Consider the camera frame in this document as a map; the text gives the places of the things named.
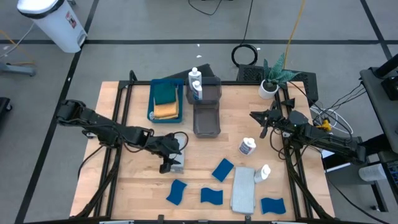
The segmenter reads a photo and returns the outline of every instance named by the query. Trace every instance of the white pot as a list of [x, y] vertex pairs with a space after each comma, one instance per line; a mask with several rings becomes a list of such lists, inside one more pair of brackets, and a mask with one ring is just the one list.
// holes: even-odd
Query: white pot
[[260, 84], [259, 87], [259, 95], [261, 98], [268, 100], [274, 97], [275, 93], [279, 90], [279, 85], [276, 86], [275, 91], [269, 92], [267, 90], [265, 90], [262, 85], [264, 84], [265, 80], [263, 80]]

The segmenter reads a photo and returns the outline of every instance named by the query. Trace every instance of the green leaves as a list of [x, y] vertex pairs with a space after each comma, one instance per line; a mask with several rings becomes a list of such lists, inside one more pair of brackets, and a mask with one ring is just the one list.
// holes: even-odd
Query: green leaves
[[275, 65], [270, 68], [268, 67], [268, 61], [264, 59], [264, 74], [268, 82], [280, 85], [281, 83], [291, 80], [298, 74], [292, 71], [283, 70], [284, 60], [285, 53], [283, 53], [279, 57], [278, 61], [276, 61]]

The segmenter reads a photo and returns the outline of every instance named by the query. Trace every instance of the wooden tabletop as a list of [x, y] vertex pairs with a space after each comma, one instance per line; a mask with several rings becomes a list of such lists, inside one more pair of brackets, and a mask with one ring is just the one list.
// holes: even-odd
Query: wooden tabletop
[[[303, 89], [301, 82], [296, 85]], [[97, 113], [108, 118], [112, 117], [117, 87], [118, 82], [102, 83], [96, 106]], [[147, 119], [149, 86], [133, 86], [127, 125], [152, 128], [155, 130], [155, 136], [184, 131], [189, 135], [189, 144], [185, 148], [184, 174], [160, 174], [159, 166], [162, 159], [147, 151], [132, 154], [123, 150], [112, 219], [156, 220], [159, 214], [163, 214], [166, 220], [244, 220], [244, 215], [232, 212], [229, 205], [234, 170], [222, 183], [211, 175], [220, 161], [227, 158], [235, 166], [258, 169], [264, 164], [269, 164], [271, 168], [268, 179], [256, 184], [256, 207], [251, 216], [252, 220], [294, 220], [285, 161], [280, 160], [277, 153], [271, 149], [269, 134], [265, 139], [259, 138], [262, 128], [249, 116], [250, 111], [264, 111], [269, 109], [272, 103], [272, 100], [260, 98], [257, 91], [258, 86], [222, 86], [221, 133], [216, 139], [198, 139], [193, 133], [193, 108], [185, 97], [181, 123], [153, 124]], [[310, 118], [307, 99], [302, 93], [293, 85], [289, 85], [289, 95], [290, 98], [295, 98], [295, 110]], [[119, 111], [118, 121], [120, 122], [123, 109], [121, 108]], [[249, 156], [238, 151], [244, 137], [252, 137], [256, 140], [257, 148]], [[275, 147], [282, 148], [279, 135], [275, 134], [272, 141]], [[88, 140], [85, 157], [96, 148], [98, 148], [98, 140]], [[80, 212], [98, 189], [104, 152], [105, 150], [99, 152], [82, 168], [70, 215]], [[309, 149], [306, 150], [302, 160], [308, 189], [325, 211], [334, 216], [320, 154]], [[175, 179], [187, 184], [182, 202], [178, 206], [166, 200], [170, 193], [171, 183]], [[200, 203], [200, 189], [203, 187], [223, 190], [223, 204]], [[304, 217], [305, 208], [298, 187], [297, 192], [301, 215]], [[264, 197], [283, 198], [286, 213], [262, 215], [259, 202]], [[107, 198], [108, 191], [104, 195], [101, 214], [105, 213]]]

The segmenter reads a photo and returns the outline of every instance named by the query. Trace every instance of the blue cloth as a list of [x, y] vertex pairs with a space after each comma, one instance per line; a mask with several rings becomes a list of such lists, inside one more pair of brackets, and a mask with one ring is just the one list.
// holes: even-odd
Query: blue cloth
[[272, 198], [263, 198], [261, 199], [261, 212], [265, 214], [267, 212], [272, 212], [275, 214], [284, 214], [286, 212], [284, 199], [272, 199]]
[[231, 169], [234, 167], [234, 164], [232, 164], [230, 161], [227, 159], [223, 159], [220, 164], [218, 164], [218, 167], [214, 170], [212, 175], [216, 177], [217, 180], [220, 182], [225, 180], [225, 177], [231, 172]]
[[200, 190], [200, 202], [210, 202], [213, 205], [223, 204], [223, 190], [211, 190], [208, 187]]
[[182, 193], [186, 186], [187, 186], [186, 183], [183, 183], [177, 179], [174, 180], [172, 183], [172, 189], [170, 191], [170, 195], [166, 199], [175, 205], [179, 205], [182, 200]]

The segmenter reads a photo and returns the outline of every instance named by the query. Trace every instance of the white bottle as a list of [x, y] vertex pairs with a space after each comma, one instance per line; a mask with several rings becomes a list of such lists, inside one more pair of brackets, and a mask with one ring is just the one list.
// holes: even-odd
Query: white bottle
[[381, 164], [375, 164], [359, 169], [359, 176], [365, 181], [383, 180], [386, 179], [386, 173]]
[[201, 72], [198, 71], [196, 67], [192, 68], [192, 71], [188, 73], [188, 81], [189, 81], [189, 87], [193, 91], [193, 85], [192, 83], [194, 81], [199, 81], [201, 83]]
[[193, 90], [192, 90], [193, 99], [194, 100], [203, 100], [203, 91], [201, 89], [200, 82], [199, 81], [194, 81], [192, 83], [192, 85], [193, 85]]
[[257, 170], [254, 173], [254, 183], [260, 183], [261, 181], [267, 179], [268, 175], [271, 173], [271, 168], [269, 168], [268, 164], [261, 167], [261, 169]]
[[243, 138], [239, 151], [244, 155], [250, 155], [256, 149], [254, 138]]

